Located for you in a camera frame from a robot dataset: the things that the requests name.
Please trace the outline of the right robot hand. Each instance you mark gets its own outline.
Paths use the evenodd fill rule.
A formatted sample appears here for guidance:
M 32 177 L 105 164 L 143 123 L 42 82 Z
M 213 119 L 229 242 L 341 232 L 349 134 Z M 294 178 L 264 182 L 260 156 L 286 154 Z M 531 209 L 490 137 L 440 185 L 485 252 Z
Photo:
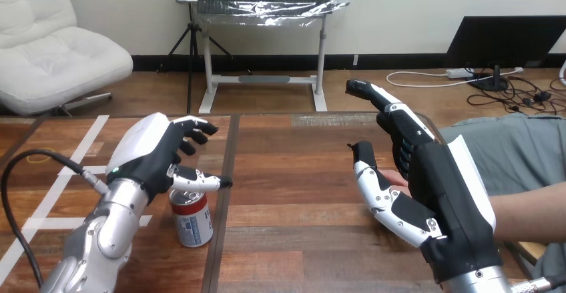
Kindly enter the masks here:
M 391 137 L 394 164 L 411 194 L 392 189 L 369 141 L 352 144 L 358 189 L 374 218 L 420 249 L 444 291 L 501 289 L 495 213 L 464 139 L 444 142 L 406 104 L 368 81 L 350 79 L 346 92 L 377 108 L 377 124 Z

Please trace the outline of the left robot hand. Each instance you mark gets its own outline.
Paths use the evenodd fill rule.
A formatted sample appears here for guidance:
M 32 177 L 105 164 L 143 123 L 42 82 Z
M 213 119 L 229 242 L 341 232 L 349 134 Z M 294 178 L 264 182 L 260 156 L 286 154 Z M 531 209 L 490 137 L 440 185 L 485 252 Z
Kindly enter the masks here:
M 229 176 L 217 176 L 182 166 L 178 151 L 187 156 L 195 147 L 186 137 L 203 145 L 219 130 L 212 123 L 187 115 L 174 120 L 160 112 L 148 115 L 130 127 L 115 148 L 105 175 L 107 183 L 127 179 L 138 183 L 151 202 L 170 188 L 180 192 L 215 192 L 231 188 Z

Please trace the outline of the person's hand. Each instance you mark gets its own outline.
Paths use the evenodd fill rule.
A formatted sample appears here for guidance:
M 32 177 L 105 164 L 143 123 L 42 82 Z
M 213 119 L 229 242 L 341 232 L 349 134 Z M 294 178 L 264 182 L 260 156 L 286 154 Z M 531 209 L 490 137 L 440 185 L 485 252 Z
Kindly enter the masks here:
M 411 197 L 408 182 L 395 170 L 379 170 L 379 172 L 392 184 L 392 189 L 398 190 Z

